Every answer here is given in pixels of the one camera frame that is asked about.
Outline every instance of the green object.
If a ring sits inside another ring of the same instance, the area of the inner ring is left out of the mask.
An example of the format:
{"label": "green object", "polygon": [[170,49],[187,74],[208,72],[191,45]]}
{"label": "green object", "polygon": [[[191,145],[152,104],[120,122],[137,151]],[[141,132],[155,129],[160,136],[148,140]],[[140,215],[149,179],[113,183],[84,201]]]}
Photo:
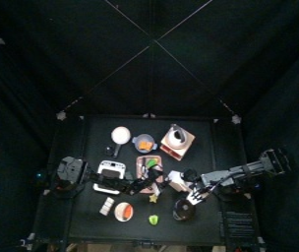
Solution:
{"label": "green object", "polygon": [[151,223],[152,225],[156,225],[157,222],[159,222],[159,216],[156,216],[156,215],[149,216],[148,220],[149,220],[149,223]]}
{"label": "green object", "polygon": [[147,162],[147,167],[152,167],[156,164],[156,160],[155,159],[149,159],[149,161]]}

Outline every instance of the orange object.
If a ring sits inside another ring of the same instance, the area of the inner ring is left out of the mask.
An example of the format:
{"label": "orange object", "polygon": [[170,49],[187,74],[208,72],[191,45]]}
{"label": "orange object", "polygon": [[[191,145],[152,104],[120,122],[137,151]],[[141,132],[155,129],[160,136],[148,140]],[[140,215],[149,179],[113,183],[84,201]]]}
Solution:
{"label": "orange object", "polygon": [[140,150],[151,151],[152,146],[153,146],[153,143],[151,143],[151,142],[140,141],[140,143],[139,143]]}
{"label": "orange object", "polygon": [[123,218],[128,220],[131,216],[132,216],[132,206],[128,204],[123,211]]}

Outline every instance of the black backdrop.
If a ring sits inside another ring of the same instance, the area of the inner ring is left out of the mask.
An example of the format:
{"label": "black backdrop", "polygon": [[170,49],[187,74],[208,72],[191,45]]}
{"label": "black backdrop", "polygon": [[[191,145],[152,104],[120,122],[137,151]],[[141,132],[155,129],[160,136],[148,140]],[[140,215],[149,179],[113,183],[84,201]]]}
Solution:
{"label": "black backdrop", "polygon": [[299,1],[0,1],[0,37],[0,247],[30,232],[29,181],[65,109],[238,113],[250,160],[291,154],[259,213],[274,251],[299,251]]}

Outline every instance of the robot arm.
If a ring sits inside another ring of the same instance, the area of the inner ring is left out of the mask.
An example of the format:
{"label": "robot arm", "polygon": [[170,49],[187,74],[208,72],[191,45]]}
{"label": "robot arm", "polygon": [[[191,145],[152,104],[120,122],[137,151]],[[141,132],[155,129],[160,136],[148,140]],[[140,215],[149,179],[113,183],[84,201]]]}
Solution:
{"label": "robot arm", "polygon": [[163,174],[163,171],[157,170],[153,165],[153,167],[147,169],[147,177],[135,180],[108,177],[91,170],[88,168],[88,163],[81,159],[65,157],[57,168],[53,188],[57,192],[57,196],[67,197],[68,194],[73,197],[73,194],[69,194],[69,192],[76,192],[87,182],[92,181],[124,194],[133,195],[143,189],[151,187],[153,183],[156,183],[159,190],[161,190],[170,183],[170,181],[164,181],[160,184],[156,182],[156,179]]}
{"label": "robot arm", "polygon": [[190,176],[192,172],[188,170],[183,174],[183,180],[192,182],[194,187],[187,199],[194,205],[200,203],[219,186],[231,187],[238,192],[244,191],[252,177],[264,173],[275,176],[283,174],[285,170],[290,170],[290,165],[287,157],[279,149],[264,151],[259,161],[231,167],[228,170],[204,173],[199,177],[195,174]]}

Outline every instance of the white plate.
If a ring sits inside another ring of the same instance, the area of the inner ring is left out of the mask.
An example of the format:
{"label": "white plate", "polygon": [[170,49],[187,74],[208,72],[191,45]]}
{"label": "white plate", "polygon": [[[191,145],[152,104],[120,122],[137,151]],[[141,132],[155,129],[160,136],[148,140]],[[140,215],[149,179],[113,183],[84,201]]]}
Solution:
{"label": "white plate", "polygon": [[124,212],[124,209],[125,209],[125,207],[128,206],[129,204],[127,203],[127,202],[121,202],[121,203],[119,203],[117,204],[117,206],[115,207],[115,210],[113,210],[113,215],[115,215],[115,217],[116,217],[116,219],[119,220],[119,221],[128,221],[131,218],[132,218],[132,216],[133,216],[133,208],[131,209],[131,216],[129,216],[129,218],[128,219],[125,219],[124,217],[123,217],[123,212]]}

